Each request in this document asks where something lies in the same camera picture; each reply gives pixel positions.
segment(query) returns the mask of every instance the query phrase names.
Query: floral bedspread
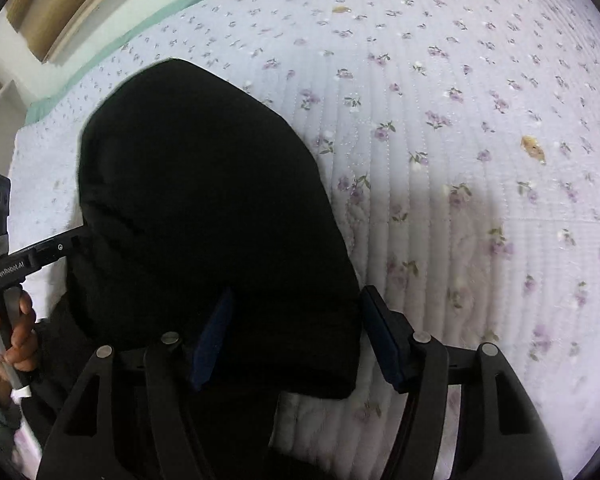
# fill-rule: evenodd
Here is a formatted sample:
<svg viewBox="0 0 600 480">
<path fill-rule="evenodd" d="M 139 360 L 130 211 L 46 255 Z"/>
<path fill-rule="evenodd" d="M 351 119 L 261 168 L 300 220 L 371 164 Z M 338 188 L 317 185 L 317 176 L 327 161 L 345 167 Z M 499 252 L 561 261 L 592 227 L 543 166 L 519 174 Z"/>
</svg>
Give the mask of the floral bedspread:
<svg viewBox="0 0 600 480">
<path fill-rule="evenodd" d="M 293 126 L 319 164 L 360 282 L 446 344 L 496 342 L 573 478 L 600 444 L 600 14 L 591 1 L 192 6 L 19 132 L 15 246 L 72 223 L 82 126 L 117 85 L 168 57 L 218 74 Z M 61 276 L 28 282 L 39 303 L 57 297 Z M 340 478 L 377 479 L 405 399 L 383 381 L 366 336 L 362 346 L 355 393 L 286 396 L 272 442 Z M 440 479 L 458 403 L 450 391 Z"/>
</svg>

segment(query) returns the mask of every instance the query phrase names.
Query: black fabric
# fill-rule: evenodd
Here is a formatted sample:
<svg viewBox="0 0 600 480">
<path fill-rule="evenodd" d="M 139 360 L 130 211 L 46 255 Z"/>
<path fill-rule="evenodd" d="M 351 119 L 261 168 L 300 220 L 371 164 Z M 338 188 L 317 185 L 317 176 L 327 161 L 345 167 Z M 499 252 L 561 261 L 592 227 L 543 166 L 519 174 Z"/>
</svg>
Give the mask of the black fabric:
<svg viewBox="0 0 600 480">
<path fill-rule="evenodd" d="M 259 478 L 279 391 L 344 398 L 358 368 L 358 284 L 311 154 L 266 106 L 170 60 L 94 113 L 78 186 L 92 235 L 42 337 L 53 386 L 34 391 L 66 396 L 101 344 L 195 338 L 230 286 L 234 320 L 192 414 L 219 479 Z"/>
</svg>

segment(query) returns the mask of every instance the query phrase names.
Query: bed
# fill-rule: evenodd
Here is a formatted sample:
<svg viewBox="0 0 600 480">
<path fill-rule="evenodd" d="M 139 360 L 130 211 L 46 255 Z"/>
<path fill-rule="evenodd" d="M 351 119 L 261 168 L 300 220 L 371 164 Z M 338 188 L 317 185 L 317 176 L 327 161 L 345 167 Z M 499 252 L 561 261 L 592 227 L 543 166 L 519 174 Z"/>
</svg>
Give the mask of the bed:
<svg viewBox="0 0 600 480">
<path fill-rule="evenodd" d="M 572 479 L 600 445 L 600 14 L 590 0 L 204 0 L 91 68 L 16 137 L 18 248 L 75 226 L 80 132 L 117 86 L 189 60 L 312 150 L 361 284 L 445 344 L 496 342 Z M 38 304 L 62 269 L 27 281 Z M 286 395 L 272 446 L 377 479 L 404 396 L 365 335 L 344 401 Z M 436 478 L 448 476 L 451 389 Z"/>
</svg>

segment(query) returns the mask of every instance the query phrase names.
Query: white quilt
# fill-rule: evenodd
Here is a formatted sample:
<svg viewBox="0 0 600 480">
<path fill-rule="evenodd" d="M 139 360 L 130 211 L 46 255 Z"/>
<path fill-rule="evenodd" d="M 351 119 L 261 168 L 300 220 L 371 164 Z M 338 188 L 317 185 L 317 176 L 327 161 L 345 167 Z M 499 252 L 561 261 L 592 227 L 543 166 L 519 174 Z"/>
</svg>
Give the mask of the white quilt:
<svg viewBox="0 0 600 480">
<path fill-rule="evenodd" d="M 14 248 L 74 223 L 81 128 L 116 86 L 168 57 L 227 79 L 293 126 L 315 154 L 360 282 L 446 344 L 497 342 L 573 478 L 600 444 L 600 14 L 591 1 L 192 6 L 18 133 Z M 27 287 L 51 304 L 61 282 L 45 272 Z M 355 393 L 286 396 L 272 441 L 343 479 L 380 477 L 405 402 L 366 336 L 362 347 Z M 439 479 L 452 463 L 458 402 L 454 390 Z"/>
</svg>

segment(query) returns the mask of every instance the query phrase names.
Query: silver screw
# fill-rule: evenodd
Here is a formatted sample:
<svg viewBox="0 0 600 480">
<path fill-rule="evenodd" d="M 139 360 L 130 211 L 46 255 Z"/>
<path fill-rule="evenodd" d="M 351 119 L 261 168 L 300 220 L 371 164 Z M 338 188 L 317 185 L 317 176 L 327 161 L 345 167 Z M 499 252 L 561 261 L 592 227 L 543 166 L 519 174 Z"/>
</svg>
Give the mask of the silver screw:
<svg viewBox="0 0 600 480">
<path fill-rule="evenodd" d="M 431 341 L 431 334 L 429 332 L 414 332 L 413 340 L 418 343 L 428 343 Z"/>
<path fill-rule="evenodd" d="M 160 341 L 162 341 L 165 345 L 173 345 L 178 342 L 180 339 L 180 334 L 177 332 L 165 332 L 162 334 Z"/>
<path fill-rule="evenodd" d="M 491 343 L 485 343 L 482 345 L 482 351 L 489 357 L 498 355 L 498 347 L 496 345 L 492 345 Z"/>
<path fill-rule="evenodd" d="M 96 350 L 96 355 L 100 359 L 104 359 L 105 357 L 109 357 L 112 352 L 113 352 L 113 348 L 111 348 L 109 345 L 104 345 Z"/>
</svg>

